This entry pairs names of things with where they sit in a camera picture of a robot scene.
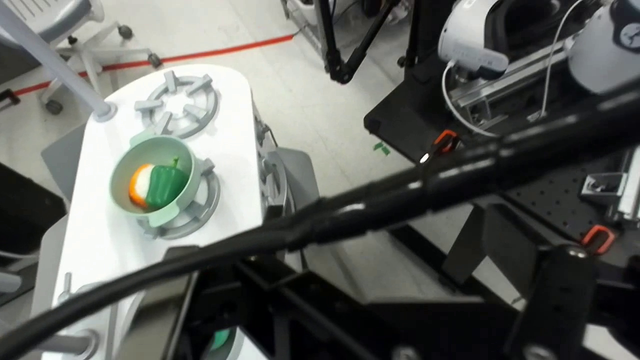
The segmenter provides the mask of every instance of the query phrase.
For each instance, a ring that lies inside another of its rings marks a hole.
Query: black tube
[[[336,243],[380,230],[429,211],[520,187],[558,167],[637,145],[640,142],[638,114],[640,83],[601,102],[586,102],[551,125],[538,125],[342,196],[318,200],[271,227],[237,234],[193,257],[162,260],[79,295],[9,333],[0,343],[0,358],[20,358],[81,318],[164,281],[255,255],[299,251],[314,243]]]

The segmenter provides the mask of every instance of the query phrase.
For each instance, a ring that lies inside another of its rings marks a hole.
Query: black wheel
[[[162,68],[162,58],[160,58],[157,53],[149,55],[149,62],[151,62],[154,68]]]
[[[134,30],[131,27],[118,27],[118,35],[122,40],[132,40],[134,38]]]
[[[58,100],[48,100],[45,108],[48,110],[48,114],[60,114],[65,110],[65,107]]]

